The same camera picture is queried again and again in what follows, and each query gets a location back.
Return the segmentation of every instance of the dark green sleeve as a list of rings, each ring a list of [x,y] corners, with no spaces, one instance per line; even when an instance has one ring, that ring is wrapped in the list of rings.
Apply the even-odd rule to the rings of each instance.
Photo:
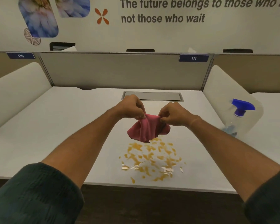
[[[244,210],[252,224],[280,224],[280,172],[250,196]]]
[[[0,224],[75,223],[81,190],[59,170],[29,164],[0,188]]]

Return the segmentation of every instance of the cleaning cloth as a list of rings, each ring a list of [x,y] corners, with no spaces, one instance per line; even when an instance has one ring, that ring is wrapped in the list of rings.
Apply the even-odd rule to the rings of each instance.
[[[127,134],[131,139],[149,142],[161,135],[168,134],[170,126],[160,122],[160,116],[145,114],[146,118],[136,122],[128,131]]]

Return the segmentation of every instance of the dark floor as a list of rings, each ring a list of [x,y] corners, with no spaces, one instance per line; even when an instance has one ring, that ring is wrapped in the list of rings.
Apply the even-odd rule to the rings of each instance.
[[[0,179],[0,187],[6,180]],[[248,224],[236,194],[83,185],[76,224]]]

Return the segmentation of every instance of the white tabletop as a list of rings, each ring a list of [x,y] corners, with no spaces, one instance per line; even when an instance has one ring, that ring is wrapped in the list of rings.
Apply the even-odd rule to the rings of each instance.
[[[243,141],[280,164],[280,93],[254,93],[264,108],[257,124]]]
[[[64,139],[116,105],[121,100],[123,91],[125,90],[80,90],[74,87],[53,87],[48,90],[0,128],[0,178],[10,178],[23,166],[40,162]],[[134,91],[168,92],[168,90]],[[184,98],[184,102],[180,102],[182,106],[194,114],[199,114],[214,126],[219,128],[223,126],[202,91],[169,92],[181,92]],[[167,102],[143,103],[148,114],[157,115]],[[153,181],[164,174],[144,158],[139,158],[143,162],[140,166],[148,167],[151,176],[138,170],[122,170],[122,162],[128,166],[134,165],[131,159],[124,157],[125,154],[129,156],[130,153],[136,156],[149,154],[145,143],[132,140],[127,135],[127,130],[135,122],[134,119],[123,119],[115,125],[86,178],[86,184],[234,192],[203,145],[185,127],[171,127],[168,135],[159,137],[168,150],[173,151],[172,148],[176,150],[175,156],[174,152],[170,154],[171,158],[182,159],[175,162],[172,178]],[[129,143],[135,142],[143,146],[142,152],[134,149],[128,153]],[[156,142],[157,144],[150,145],[156,148],[153,151],[153,161],[160,168],[165,166],[165,163],[157,156],[168,157],[168,154],[164,150],[159,153],[160,141]]]

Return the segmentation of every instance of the spray bottle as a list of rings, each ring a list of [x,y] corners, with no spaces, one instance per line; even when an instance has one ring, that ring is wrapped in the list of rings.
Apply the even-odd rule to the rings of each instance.
[[[225,128],[223,128],[222,130],[230,134],[231,136],[236,137],[238,135],[238,132],[241,131],[242,117],[246,113],[246,110],[255,110],[255,107],[250,102],[238,99],[233,99],[232,104],[237,107],[237,109],[234,112],[231,121],[227,122]]]

